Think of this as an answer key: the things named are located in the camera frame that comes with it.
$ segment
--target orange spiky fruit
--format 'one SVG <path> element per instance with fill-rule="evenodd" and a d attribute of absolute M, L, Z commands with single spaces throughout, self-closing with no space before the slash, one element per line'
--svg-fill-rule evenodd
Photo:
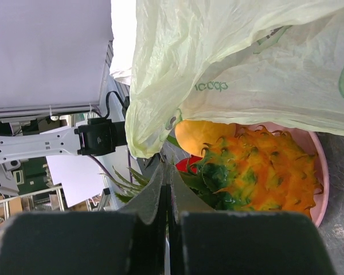
<path fill-rule="evenodd" d="M 243 128 L 235 137 L 206 143 L 204 151 L 204 158 L 194 164 L 195 176 L 204 179 L 210 194 L 203 188 L 196 193 L 209 205 L 221 210 L 298 211 L 311 218 L 314 195 L 323 191 L 315 176 L 316 155 L 305 153 L 289 132 Z"/>

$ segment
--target gray countertop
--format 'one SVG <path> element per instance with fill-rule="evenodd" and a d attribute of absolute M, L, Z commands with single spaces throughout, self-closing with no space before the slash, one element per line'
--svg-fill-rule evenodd
<path fill-rule="evenodd" d="M 344 137 L 327 133 L 318 136 L 330 174 L 329 203 L 319 232 L 337 273 L 344 275 Z M 175 163 L 189 156 L 168 142 L 163 146 L 163 154 Z"/>

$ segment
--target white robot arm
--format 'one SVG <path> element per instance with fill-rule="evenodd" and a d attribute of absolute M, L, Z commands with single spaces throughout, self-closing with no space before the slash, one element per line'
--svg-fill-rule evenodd
<path fill-rule="evenodd" d="M 0 192 L 7 195 L 15 195 L 18 192 L 12 174 L 5 166 L 13 160 L 51 155 L 101 156 L 126 144 L 124 122 L 113 123 L 105 118 L 90 119 L 87 125 L 55 133 L 0 136 L 0 176 L 6 182 L 6 187 L 1 188 L 4 192 Z"/>

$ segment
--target pink bowl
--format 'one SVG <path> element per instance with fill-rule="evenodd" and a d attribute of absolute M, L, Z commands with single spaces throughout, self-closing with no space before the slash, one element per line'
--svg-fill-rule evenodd
<path fill-rule="evenodd" d="M 323 148 L 317 135 L 314 132 L 308 132 L 297 128 L 286 128 L 274 123 L 259 123 L 250 125 L 248 128 L 256 129 L 260 125 L 264 125 L 270 132 L 275 130 L 288 131 L 291 133 L 297 144 L 301 146 L 306 153 L 318 153 L 319 157 L 315 162 L 315 175 L 323 185 L 323 194 L 314 195 L 316 206 L 311 209 L 312 221 L 315 226 L 318 227 L 325 215 L 327 201 L 329 199 L 329 169 L 327 168 L 325 153 L 323 152 Z"/>

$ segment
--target plastic bag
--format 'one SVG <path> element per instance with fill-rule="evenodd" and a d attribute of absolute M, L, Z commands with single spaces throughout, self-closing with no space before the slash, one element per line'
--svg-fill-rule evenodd
<path fill-rule="evenodd" d="M 344 1 L 139 0 L 136 18 L 134 156 L 181 119 L 344 135 Z"/>

